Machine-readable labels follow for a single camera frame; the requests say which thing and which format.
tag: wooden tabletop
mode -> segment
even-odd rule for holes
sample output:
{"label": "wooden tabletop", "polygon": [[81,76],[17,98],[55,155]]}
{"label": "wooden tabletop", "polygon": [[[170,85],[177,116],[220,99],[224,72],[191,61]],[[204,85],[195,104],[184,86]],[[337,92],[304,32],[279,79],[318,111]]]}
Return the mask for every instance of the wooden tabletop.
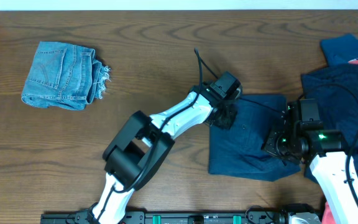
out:
{"label": "wooden tabletop", "polygon": [[[0,12],[0,223],[99,200],[102,153],[137,110],[158,113],[198,84],[193,52],[230,71],[244,93],[301,93],[300,74],[326,66],[321,39],[353,33],[358,11]],[[102,100],[83,111],[33,108],[21,92],[40,41],[96,49],[112,67]],[[204,79],[213,77],[205,71]],[[149,211],[246,210],[308,203],[319,185],[297,173],[276,182],[208,174],[209,131],[191,128],[129,205]]]}

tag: folded denim shorts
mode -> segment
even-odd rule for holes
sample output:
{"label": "folded denim shorts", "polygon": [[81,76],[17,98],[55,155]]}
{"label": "folded denim shorts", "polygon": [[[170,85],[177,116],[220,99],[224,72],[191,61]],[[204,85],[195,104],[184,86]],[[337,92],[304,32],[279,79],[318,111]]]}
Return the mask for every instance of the folded denim shorts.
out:
{"label": "folded denim shorts", "polygon": [[59,106],[83,110],[102,98],[109,67],[96,60],[95,50],[60,42],[40,42],[25,81],[22,101],[38,108]]}

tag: white background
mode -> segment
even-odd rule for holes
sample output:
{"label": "white background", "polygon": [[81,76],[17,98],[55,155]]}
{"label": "white background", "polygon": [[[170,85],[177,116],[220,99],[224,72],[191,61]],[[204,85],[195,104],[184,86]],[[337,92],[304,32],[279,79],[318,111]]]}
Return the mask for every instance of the white background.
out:
{"label": "white background", "polygon": [[0,11],[219,9],[358,9],[358,0],[0,0]]}

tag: folded dark blue cloth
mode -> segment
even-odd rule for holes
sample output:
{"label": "folded dark blue cloth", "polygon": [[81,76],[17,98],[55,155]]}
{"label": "folded dark blue cloth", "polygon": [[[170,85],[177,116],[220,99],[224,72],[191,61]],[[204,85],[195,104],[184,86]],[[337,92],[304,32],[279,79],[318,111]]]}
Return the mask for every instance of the folded dark blue cloth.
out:
{"label": "folded dark blue cloth", "polygon": [[329,66],[358,59],[358,40],[352,34],[322,40],[321,48]]}
{"label": "folded dark blue cloth", "polygon": [[95,58],[95,50],[60,42],[40,42],[25,81],[22,101],[48,108],[83,110],[102,98],[109,67]]}
{"label": "folded dark blue cloth", "polygon": [[210,127],[210,174],[230,175],[257,180],[274,181],[300,171],[298,165],[261,150],[270,128],[282,124],[281,115],[264,106],[283,111],[287,100],[283,95],[244,95],[236,102],[238,114],[231,129]]}
{"label": "folded dark blue cloth", "polygon": [[[358,98],[358,65],[344,64],[325,68],[302,75],[301,80],[304,92],[321,84],[337,83],[350,89]],[[341,130],[347,142],[352,144],[358,128],[358,107],[353,97],[336,86],[322,86],[307,94],[306,97],[317,99],[324,127]],[[354,166],[358,176],[358,142]],[[305,175],[315,181],[309,170],[305,172]]]}

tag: denim pocket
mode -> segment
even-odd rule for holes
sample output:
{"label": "denim pocket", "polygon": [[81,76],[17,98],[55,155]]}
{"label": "denim pocket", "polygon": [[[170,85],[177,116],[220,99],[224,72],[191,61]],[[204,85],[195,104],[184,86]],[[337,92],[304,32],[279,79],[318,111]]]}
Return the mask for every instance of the denim pocket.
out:
{"label": "denim pocket", "polygon": [[66,50],[37,51],[27,80],[57,89]]}

